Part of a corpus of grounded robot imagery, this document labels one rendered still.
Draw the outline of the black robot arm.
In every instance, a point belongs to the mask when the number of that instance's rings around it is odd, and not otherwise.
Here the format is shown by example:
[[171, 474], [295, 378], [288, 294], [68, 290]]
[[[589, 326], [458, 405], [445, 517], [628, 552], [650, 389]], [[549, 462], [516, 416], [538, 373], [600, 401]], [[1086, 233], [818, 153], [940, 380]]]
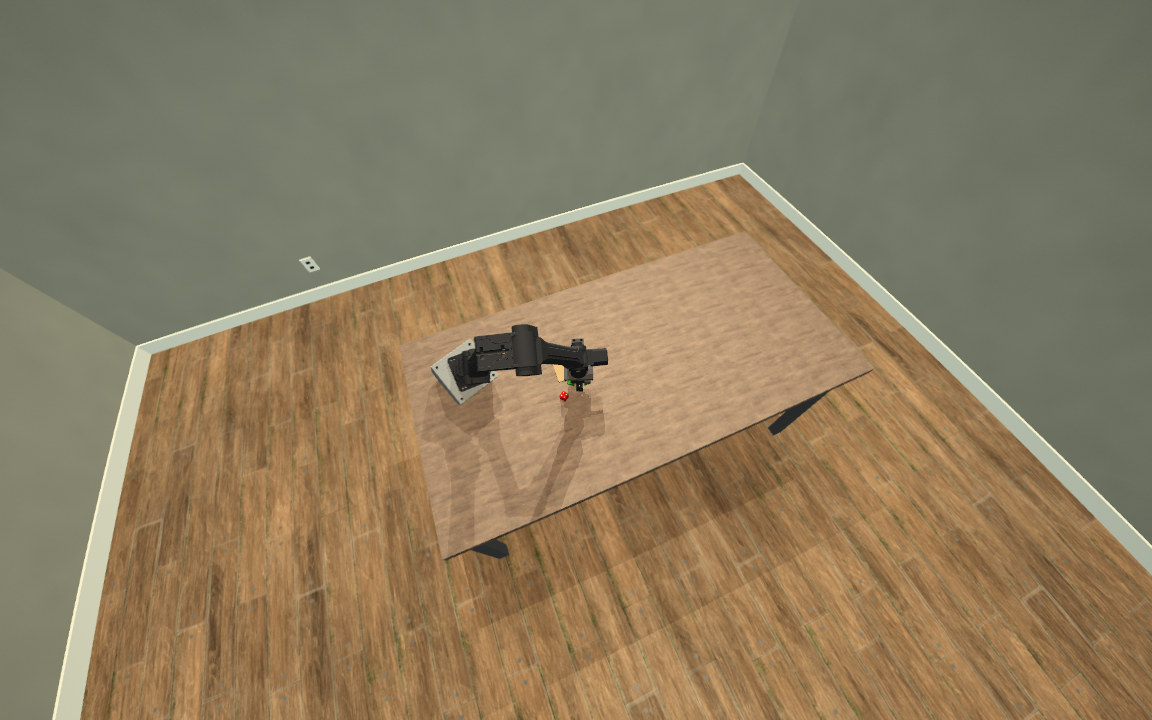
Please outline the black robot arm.
[[[552, 365], [562, 365], [567, 369], [573, 369], [573, 372], [585, 370], [588, 365], [608, 365], [607, 348], [586, 348], [584, 346], [584, 338], [573, 340], [570, 346], [573, 348], [548, 343], [538, 338], [538, 327], [529, 324], [511, 325], [511, 332], [509, 333], [475, 336], [473, 342], [475, 348], [468, 348], [470, 356], [468, 356], [467, 350], [448, 357], [447, 361], [454, 381], [456, 381], [461, 392], [482, 386], [485, 379], [486, 382], [490, 382], [490, 374], [492, 372], [500, 372], [500, 370], [516, 369], [516, 376], [541, 376], [541, 364], [556, 363]], [[591, 350], [602, 353], [593, 353]], [[472, 354], [472, 366], [467, 370], [467, 361], [470, 361]], [[462, 361], [465, 363], [465, 370], [463, 370], [463, 365], [461, 369]], [[602, 363], [594, 363], [594, 361], [602, 361]], [[471, 369], [473, 369], [472, 372], [470, 372]], [[465, 379], [465, 381], [460, 382], [460, 378]]]

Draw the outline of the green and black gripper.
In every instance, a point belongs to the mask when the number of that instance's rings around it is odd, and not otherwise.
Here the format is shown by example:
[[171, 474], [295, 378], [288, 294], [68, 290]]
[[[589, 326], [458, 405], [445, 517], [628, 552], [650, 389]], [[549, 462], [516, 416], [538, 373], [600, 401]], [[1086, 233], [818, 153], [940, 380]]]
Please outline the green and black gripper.
[[573, 382], [584, 382], [591, 384], [593, 381], [593, 366], [588, 365], [585, 370], [579, 370], [579, 372], [573, 372], [573, 369], [564, 367], [564, 382], [568, 386], [573, 386]]

